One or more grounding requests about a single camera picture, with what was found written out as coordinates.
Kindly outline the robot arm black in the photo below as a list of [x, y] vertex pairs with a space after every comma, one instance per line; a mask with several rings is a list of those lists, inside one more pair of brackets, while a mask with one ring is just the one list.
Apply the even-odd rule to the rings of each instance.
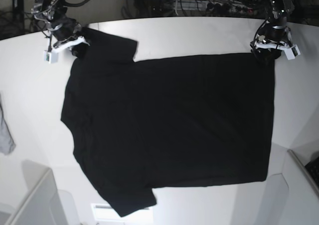
[[48, 37], [57, 40], [54, 48], [75, 41], [79, 37], [80, 24], [77, 20], [69, 18], [66, 12], [65, 0], [34, 0], [31, 14], [35, 19], [44, 22]]
[[289, 10], [284, 0], [262, 0], [266, 19], [255, 32], [250, 43], [251, 52], [261, 62], [267, 64], [284, 52], [287, 59], [295, 59], [300, 54], [293, 43], [291, 29], [288, 27]]

